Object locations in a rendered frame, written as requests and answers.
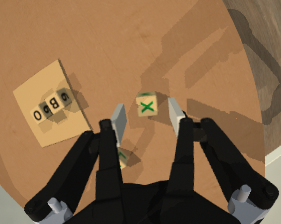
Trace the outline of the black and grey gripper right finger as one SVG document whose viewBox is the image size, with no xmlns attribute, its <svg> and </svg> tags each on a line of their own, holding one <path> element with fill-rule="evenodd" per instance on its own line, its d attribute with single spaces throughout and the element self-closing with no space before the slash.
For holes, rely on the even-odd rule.
<svg viewBox="0 0 281 224">
<path fill-rule="evenodd" d="M 200 143 L 228 202 L 229 213 L 241 224 L 260 224 L 277 200 L 278 188 L 250 166 L 213 119 L 193 122 L 174 97 L 168 98 L 168 103 L 169 117 L 178 138 L 160 224 L 191 224 L 194 142 Z"/>
</svg>

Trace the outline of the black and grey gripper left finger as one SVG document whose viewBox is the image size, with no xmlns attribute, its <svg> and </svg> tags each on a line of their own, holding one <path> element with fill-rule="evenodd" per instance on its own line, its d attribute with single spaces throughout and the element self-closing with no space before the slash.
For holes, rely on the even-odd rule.
<svg viewBox="0 0 281 224">
<path fill-rule="evenodd" d="M 117 148 L 126 123 L 124 103 L 119 103 L 110 119 L 99 121 L 99 133 L 80 135 L 46 186 L 26 203 L 24 211 L 35 224 L 63 224 L 73 217 L 98 156 L 94 224 L 127 224 Z"/>
</svg>

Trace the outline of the tan letter block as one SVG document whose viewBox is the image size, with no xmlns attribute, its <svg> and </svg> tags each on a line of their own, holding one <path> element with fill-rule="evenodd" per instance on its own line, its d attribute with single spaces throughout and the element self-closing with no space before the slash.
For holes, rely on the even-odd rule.
<svg viewBox="0 0 281 224">
<path fill-rule="evenodd" d="M 128 156 L 119 147 L 118 147 L 118 153 L 119 153 L 120 166 L 121 169 L 123 169 L 127 166 Z"/>
<path fill-rule="evenodd" d="M 36 107 L 34 107 L 30 114 L 34 118 L 37 125 L 41 124 L 45 120 L 47 120 L 49 117 L 53 115 L 52 111 L 48 107 L 47 103 L 44 101 L 40 104 L 38 104 Z"/>
<path fill-rule="evenodd" d="M 137 111 L 139 117 L 158 115 L 156 92 L 137 93 Z"/>
<path fill-rule="evenodd" d="M 47 105 L 53 114 L 56 114 L 70 103 L 72 103 L 71 98 L 69 97 L 65 88 L 61 88 L 51 94 L 49 97 L 45 99 Z"/>
</svg>

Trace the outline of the tan square mat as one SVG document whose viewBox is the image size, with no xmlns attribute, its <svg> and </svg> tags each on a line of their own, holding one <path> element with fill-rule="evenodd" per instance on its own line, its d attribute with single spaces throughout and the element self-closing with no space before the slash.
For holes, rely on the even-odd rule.
<svg viewBox="0 0 281 224">
<path fill-rule="evenodd" d="M 37 125 L 30 110 L 61 88 L 65 88 L 72 103 Z M 75 98 L 59 59 L 20 85 L 13 94 L 41 147 L 92 130 Z"/>
</svg>

